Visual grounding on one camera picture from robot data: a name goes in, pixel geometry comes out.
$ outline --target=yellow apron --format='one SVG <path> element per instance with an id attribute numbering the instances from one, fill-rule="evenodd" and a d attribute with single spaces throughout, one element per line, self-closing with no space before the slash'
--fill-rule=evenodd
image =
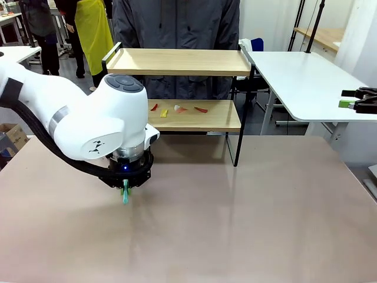
<path id="1" fill-rule="evenodd" d="M 78 1 L 75 23 L 90 73 L 97 75 L 102 71 L 102 58 L 113 47 L 103 0 Z"/>

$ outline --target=white desk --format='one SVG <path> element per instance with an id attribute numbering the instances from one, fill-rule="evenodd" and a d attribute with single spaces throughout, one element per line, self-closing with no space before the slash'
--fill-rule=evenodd
<path id="1" fill-rule="evenodd" d="M 17 63 L 29 58 L 41 51 L 41 47 L 29 47 L 29 46 L 8 46 L 0 47 L 0 52 L 4 53 L 4 56 L 0 57 L 0 60 L 6 59 L 9 61 L 15 61 Z"/>
<path id="2" fill-rule="evenodd" d="M 0 36 L 1 36 L 1 39 L 3 40 L 3 43 L 6 43 L 6 41 L 5 41 L 4 34 L 2 33 L 1 27 L 3 27 L 4 25 L 11 24 L 11 23 L 13 23 L 18 42 L 22 43 L 21 35 L 19 34 L 18 26 L 17 26 L 17 17 L 18 16 L 21 16 L 21 13 L 17 13 L 17 14 L 5 16 L 5 17 L 0 16 Z"/>
<path id="3" fill-rule="evenodd" d="M 338 140 L 349 122 L 377 121 L 377 115 L 358 114 L 339 108 L 342 90 L 366 86 L 346 71 L 316 53 L 250 52 L 257 69 L 271 88 L 261 135 L 267 134 L 273 102 L 279 98 L 297 121 L 335 122 L 333 140 Z"/>

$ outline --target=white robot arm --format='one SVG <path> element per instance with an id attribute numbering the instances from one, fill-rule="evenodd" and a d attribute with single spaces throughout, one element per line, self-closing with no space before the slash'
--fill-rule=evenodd
<path id="1" fill-rule="evenodd" d="M 48 133 L 71 165 L 80 164 L 75 166 L 79 170 L 85 166 L 74 160 L 111 154 L 110 169 L 120 178 L 140 174 L 145 151 L 160 137 L 159 131 L 147 123 L 145 88 L 124 75 L 106 75 L 97 90 L 87 96 L 66 78 L 36 74 L 20 64 L 0 61 L 0 106 L 15 110 L 52 150 L 54 144 L 46 137 Z M 88 167 L 91 170 L 87 173 L 102 179 L 102 173 L 92 171 L 93 165 Z"/>

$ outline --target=red object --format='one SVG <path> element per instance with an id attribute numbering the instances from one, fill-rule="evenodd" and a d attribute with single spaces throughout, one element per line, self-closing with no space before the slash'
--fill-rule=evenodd
<path id="1" fill-rule="evenodd" d="M 179 113 L 185 112 L 186 110 L 187 110 L 186 108 L 179 107 L 176 112 L 179 114 Z"/>
<path id="2" fill-rule="evenodd" d="M 151 111 L 155 111 L 155 110 L 157 109 L 157 107 L 158 107 L 158 104 L 156 104 L 156 105 L 151 109 Z"/>
<path id="3" fill-rule="evenodd" d="M 196 110 L 202 112 L 202 113 L 207 113 L 208 110 L 207 109 L 203 109 L 203 108 L 199 108 L 199 107 L 194 107 Z"/>

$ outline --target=human hand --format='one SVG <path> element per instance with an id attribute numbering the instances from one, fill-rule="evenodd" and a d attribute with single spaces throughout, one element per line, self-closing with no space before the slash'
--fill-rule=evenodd
<path id="1" fill-rule="evenodd" d="M 70 24 L 67 24 L 67 30 L 71 33 L 74 33 L 75 32 L 75 28 L 73 27 L 73 25 L 70 25 Z"/>

